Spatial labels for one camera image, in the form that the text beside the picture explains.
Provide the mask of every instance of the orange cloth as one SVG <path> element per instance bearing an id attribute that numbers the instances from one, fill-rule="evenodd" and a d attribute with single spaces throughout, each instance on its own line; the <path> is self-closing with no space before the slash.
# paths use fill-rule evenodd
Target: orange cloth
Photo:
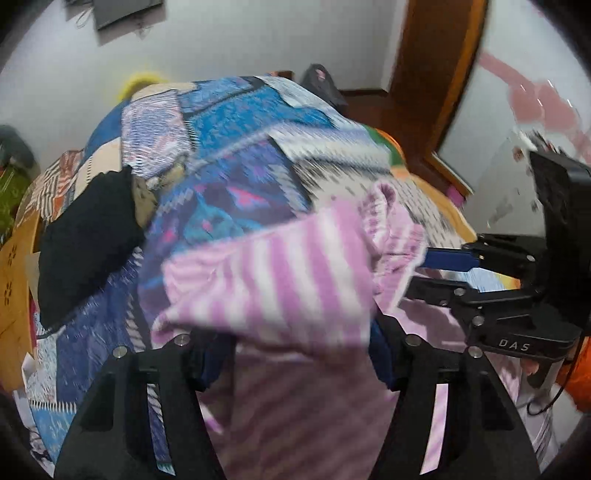
<path id="1" fill-rule="evenodd" d="M 591 349 L 589 348 L 589 338 L 584 340 L 579 358 L 574 365 L 573 375 L 565 390 L 573 397 L 577 409 L 584 412 L 591 411 Z M 556 383 L 564 385 L 566 375 L 572 364 L 564 364 L 558 372 Z"/>

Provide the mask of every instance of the blue patterned blanket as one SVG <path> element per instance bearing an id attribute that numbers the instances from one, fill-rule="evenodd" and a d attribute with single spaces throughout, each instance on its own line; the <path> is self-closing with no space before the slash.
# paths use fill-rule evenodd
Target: blue patterned blanket
<path id="1" fill-rule="evenodd" d="M 288 221 L 314 207 L 320 184 L 324 191 L 365 188 L 389 175 L 400 157 L 376 140 L 375 131 L 297 84 L 262 76 L 147 87 L 99 124 L 79 168 L 86 162 L 87 176 L 130 165 L 155 186 L 174 164 L 182 163 L 186 176 L 155 192 L 160 203 L 145 244 L 74 320 L 53 335 L 37 325 L 37 369 L 26 392 L 53 461 L 113 349 L 151 348 L 150 326 L 168 305 L 164 260 L 193 245 Z M 83 183 L 76 180 L 63 209 Z M 157 387 L 148 386 L 148 400 L 155 454 L 167 463 Z"/>

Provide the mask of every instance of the wire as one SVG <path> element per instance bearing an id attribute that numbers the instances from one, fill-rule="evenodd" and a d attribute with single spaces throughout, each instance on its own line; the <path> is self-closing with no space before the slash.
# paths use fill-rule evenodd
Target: wire
<path id="1" fill-rule="evenodd" d="M 581 335 L 581 337 L 579 338 L 579 344 L 577 345 L 577 349 L 574 353 L 574 358 L 573 358 L 573 362 L 570 364 L 570 369 L 569 372 L 566 374 L 566 377 L 564 378 L 564 383 L 560 386 L 560 389 L 558 390 L 557 394 L 554 396 L 554 398 L 552 400 L 550 400 L 550 402 L 544 407 L 541 408 L 539 411 L 532 413 L 530 408 L 532 403 L 537 400 L 537 398 L 534 398 L 533 400 L 531 400 L 530 402 L 528 402 L 527 404 L 527 414 L 531 417 L 535 417 L 538 416 L 542 413 L 544 413 L 545 411 L 548 411 L 549 408 L 552 407 L 552 405 L 554 405 L 556 403 L 556 401 L 558 400 L 559 396 L 562 395 L 562 392 L 564 391 L 564 389 L 566 388 L 566 384 L 569 382 L 570 377 L 573 375 L 574 372 L 574 367 L 577 364 L 577 360 L 579 359 L 579 354 L 581 353 L 581 348 L 583 347 L 583 343 L 584 343 L 584 335 Z"/>
<path id="2" fill-rule="evenodd" d="M 83 28 L 90 20 L 90 12 L 92 12 L 93 9 L 92 2 L 85 2 L 83 5 L 89 6 L 87 6 L 86 9 L 80 15 L 78 15 L 78 18 L 76 19 L 76 28 Z M 86 18 L 82 23 L 80 23 L 84 16 L 86 16 Z"/>

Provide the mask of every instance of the yellow object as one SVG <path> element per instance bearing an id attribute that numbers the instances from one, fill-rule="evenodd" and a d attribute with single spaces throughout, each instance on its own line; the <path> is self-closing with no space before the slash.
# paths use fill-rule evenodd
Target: yellow object
<path id="1" fill-rule="evenodd" d="M 33 253 L 39 225 L 35 211 L 0 250 L 0 384 L 6 391 L 22 387 L 22 361 L 33 354 L 25 259 Z"/>
<path id="2" fill-rule="evenodd" d="M 123 100 L 130 100 L 134 93 L 156 83 L 166 83 L 166 80 L 156 73 L 145 72 L 133 75 L 121 90 L 118 103 L 121 103 Z"/>

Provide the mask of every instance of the pink striped towel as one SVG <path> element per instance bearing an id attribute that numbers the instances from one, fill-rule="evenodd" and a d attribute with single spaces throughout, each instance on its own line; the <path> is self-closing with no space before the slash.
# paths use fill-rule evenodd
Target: pink striped towel
<path id="1" fill-rule="evenodd" d="M 372 242 L 345 201 L 163 266 L 172 306 L 152 326 L 156 345 L 179 326 L 231 332 L 310 355 L 367 347 L 374 310 Z"/>
<path id="2" fill-rule="evenodd" d="M 210 390 L 199 394 L 208 432 L 229 480 L 365 480 L 369 476 L 398 394 L 378 381 L 367 354 L 345 355 L 345 364 L 335 367 L 309 353 L 339 346 L 366 352 L 372 289 L 382 311 L 396 316 L 407 333 L 420 333 L 433 345 L 446 348 L 446 332 L 453 332 L 448 335 L 454 342 L 451 349 L 464 348 L 461 329 L 448 309 L 411 300 L 398 307 L 415 267 L 423 261 L 426 242 L 422 227 L 413 224 L 396 198 L 390 184 L 378 182 L 359 213 L 335 203 L 303 220 L 211 244 L 164 264 L 173 306 L 154 324 L 156 342 L 163 343 L 191 325 L 224 329 L 240 339 L 233 363 L 226 365 Z M 320 226 L 323 222 L 339 228 L 329 235 Z M 276 237 L 278 232 L 291 234 Z M 274 255 L 272 247 L 277 244 L 281 250 Z M 335 245 L 339 250 L 326 251 Z M 318 298 L 324 290 L 312 293 L 294 286 L 304 278 L 298 275 L 312 277 L 317 271 L 318 265 L 311 262 L 317 250 L 324 262 L 329 262 L 328 255 L 333 255 L 330 261 L 338 261 L 332 267 L 336 270 L 326 263 L 322 270 L 332 288 L 338 280 L 356 295 L 356 302 L 337 301 L 333 296 L 332 303 L 312 303 L 306 299 Z M 289 272 L 285 277 L 277 277 L 271 268 L 277 259 Z M 266 275 L 256 277 L 255 267 Z M 345 271 L 348 268 L 353 276 Z M 333 271 L 345 276 L 335 279 Z M 204 273 L 210 281 L 204 280 Z M 318 278 L 307 285 L 317 289 Z M 260 302 L 269 292 L 274 292 L 272 309 L 269 305 L 255 309 L 255 300 Z M 235 313 L 237 293 L 238 304 L 247 305 L 244 313 Z M 297 298 L 287 299 L 287 295 Z M 250 303 L 245 301 L 248 296 L 252 296 Z M 357 309 L 356 316 L 344 312 L 341 317 L 329 310 L 331 306 L 343 312 L 344 305 Z M 299 351 L 277 352 L 268 345 Z M 422 473 L 439 462 L 446 407 L 447 386 L 439 385 Z"/>

